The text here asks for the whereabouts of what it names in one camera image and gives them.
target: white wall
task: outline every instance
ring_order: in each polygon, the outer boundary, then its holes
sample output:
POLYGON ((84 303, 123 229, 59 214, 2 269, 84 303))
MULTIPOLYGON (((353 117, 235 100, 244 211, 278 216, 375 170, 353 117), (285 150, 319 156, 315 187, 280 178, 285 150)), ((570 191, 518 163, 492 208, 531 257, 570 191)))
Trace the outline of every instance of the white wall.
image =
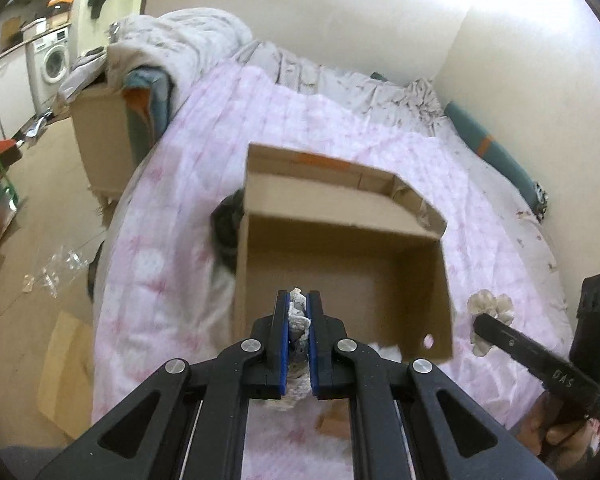
POLYGON ((573 320, 600 272, 600 22, 583 0, 478 0, 435 79, 549 193, 573 320))
POLYGON ((315 61, 398 83, 442 67, 471 0, 147 0, 154 16, 186 7, 236 14, 254 36, 315 61))
POLYGON ((97 46, 107 44, 109 25, 129 14, 140 11, 141 0, 107 0, 102 6, 100 17, 91 19, 89 0, 75 0, 72 11, 72 35, 76 34, 78 54, 97 46))

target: bolt head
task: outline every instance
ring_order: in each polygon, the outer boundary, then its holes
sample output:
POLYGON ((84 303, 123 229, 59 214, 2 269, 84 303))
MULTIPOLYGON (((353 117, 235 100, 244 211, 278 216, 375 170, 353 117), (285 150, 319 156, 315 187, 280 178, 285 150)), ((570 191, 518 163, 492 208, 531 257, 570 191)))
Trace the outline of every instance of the bolt head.
POLYGON ((341 339, 338 341, 338 349, 343 352, 353 352, 358 344, 353 339, 341 339))
POLYGON ((164 365, 165 370, 170 374, 179 374, 184 371, 185 367, 186 364, 182 359, 172 359, 171 361, 167 361, 167 364, 164 365))
POLYGON ((433 370, 433 365, 426 359, 416 359, 411 366, 419 374, 428 374, 433 370))
POLYGON ((257 339, 245 339, 240 348, 242 348, 245 352, 257 352, 261 348, 260 341, 257 339))

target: mattress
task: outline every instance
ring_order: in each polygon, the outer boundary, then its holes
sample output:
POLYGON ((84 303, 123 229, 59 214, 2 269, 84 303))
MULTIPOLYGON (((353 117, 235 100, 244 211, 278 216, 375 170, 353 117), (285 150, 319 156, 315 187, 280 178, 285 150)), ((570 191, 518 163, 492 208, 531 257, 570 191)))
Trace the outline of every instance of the mattress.
MULTIPOLYGON (((207 73, 143 161, 116 210, 96 279, 93 420, 175 356, 230 343, 234 280, 218 266, 209 215, 242 185, 248 142, 393 171, 445 216, 454 354, 441 368, 511 427, 541 385, 503 352, 471 352, 470 294, 508 294, 513 326, 560 354, 571 342, 546 237, 517 190, 458 139, 432 85, 382 83, 255 43, 207 73)), ((252 402, 242 475, 352 478, 349 445, 319 435, 318 401, 277 413, 252 402)))

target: cardboard panel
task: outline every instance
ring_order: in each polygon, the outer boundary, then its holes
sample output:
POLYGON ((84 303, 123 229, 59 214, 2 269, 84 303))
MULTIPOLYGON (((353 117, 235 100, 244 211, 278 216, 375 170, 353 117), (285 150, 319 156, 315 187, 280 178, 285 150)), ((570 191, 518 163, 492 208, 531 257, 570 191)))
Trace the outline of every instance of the cardboard panel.
POLYGON ((38 409, 58 428, 78 438, 91 425, 93 331, 61 311, 46 349, 38 409))
POLYGON ((387 180, 383 176, 374 175, 362 175, 358 182, 358 189, 360 191, 372 191, 387 196, 391 196, 392 189, 394 188, 393 179, 387 180))
POLYGON ((438 238, 437 233, 425 229, 411 212, 387 196, 315 180, 249 174, 244 207, 259 215, 438 238))
POLYGON ((348 182, 359 182, 363 178, 386 182, 391 182, 394 179, 393 173, 377 168, 370 168, 315 153, 295 152, 261 144, 250 144, 247 172, 312 178, 328 184, 339 183, 343 179, 343 175, 346 174, 354 176, 348 182))
POLYGON ((120 196, 136 169, 126 134, 125 102, 106 84, 85 88, 70 105, 84 171, 91 189, 120 196))
POLYGON ((420 225, 437 233, 438 236, 445 233, 446 221, 442 215, 399 178, 396 178, 394 182, 391 198, 394 202, 413 212, 420 225))
POLYGON ((397 344, 405 359, 451 355, 446 283, 442 294, 434 291, 437 242, 257 216, 249 217, 248 232, 244 278, 238 279, 244 288, 236 291, 244 305, 235 319, 242 324, 238 338, 272 312, 280 288, 298 286, 320 291, 325 313, 341 319, 353 338, 397 344), (437 343, 426 349, 429 333, 437 343))

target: open cardboard box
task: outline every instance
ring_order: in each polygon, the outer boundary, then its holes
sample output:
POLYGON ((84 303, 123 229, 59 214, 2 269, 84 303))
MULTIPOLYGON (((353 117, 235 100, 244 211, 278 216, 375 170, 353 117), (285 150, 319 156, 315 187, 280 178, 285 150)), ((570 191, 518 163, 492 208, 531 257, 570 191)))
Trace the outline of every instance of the open cardboard box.
POLYGON ((444 229, 439 213, 394 174, 252 144, 234 339, 272 313, 278 290, 297 286, 318 290, 325 314, 354 339, 398 345, 404 360, 449 359, 444 229))

